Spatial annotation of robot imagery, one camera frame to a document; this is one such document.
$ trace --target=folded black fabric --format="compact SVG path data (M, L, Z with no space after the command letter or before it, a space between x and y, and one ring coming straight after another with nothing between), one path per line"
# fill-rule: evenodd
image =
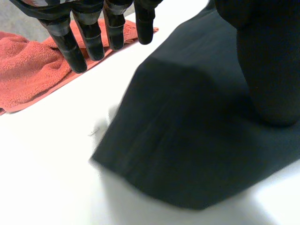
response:
M214 7L137 69L92 159L145 194L204 209L300 158L300 123L271 126L250 99L236 29Z

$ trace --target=white surface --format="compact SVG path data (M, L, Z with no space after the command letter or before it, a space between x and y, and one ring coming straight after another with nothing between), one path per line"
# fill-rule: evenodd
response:
M201 212L147 198L88 163L103 131L90 134L105 125L136 67L206 5L178 0L170 9L174 2L157 8L160 31L150 45L114 54L33 106L0 117L1 225L300 224L300 162Z

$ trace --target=black robotic finger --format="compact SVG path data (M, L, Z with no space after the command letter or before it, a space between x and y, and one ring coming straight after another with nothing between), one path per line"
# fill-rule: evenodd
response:
M162 0L135 0L135 18L139 42L149 44L153 39L155 8Z
M104 58L101 30L98 24L102 8L103 1L100 0L84 0L72 4L74 19L93 61Z
M70 16L55 21L39 21L48 30L71 69L76 73L86 71L86 61L70 28Z
M105 0L103 14L109 46L112 50L119 50L124 46L123 29L124 13L133 0Z

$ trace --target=black object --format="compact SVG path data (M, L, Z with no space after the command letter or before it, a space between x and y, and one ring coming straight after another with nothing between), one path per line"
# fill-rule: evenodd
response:
M237 29L237 53L251 98L265 120L300 119L300 3L291 0L215 0Z
M92 159L153 198L199 210L298 160L300 123L261 119L236 33L211 4L181 24L137 69ZM282 69L294 66L281 57Z

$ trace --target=white table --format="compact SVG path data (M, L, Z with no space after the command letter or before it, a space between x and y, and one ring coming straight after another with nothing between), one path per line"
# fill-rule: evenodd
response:
M160 31L150 45L124 49L33 106L0 117L1 225L300 224L300 162L204 211L152 200L89 164L102 131L90 134L105 125L137 66L207 3L180 2L157 8Z

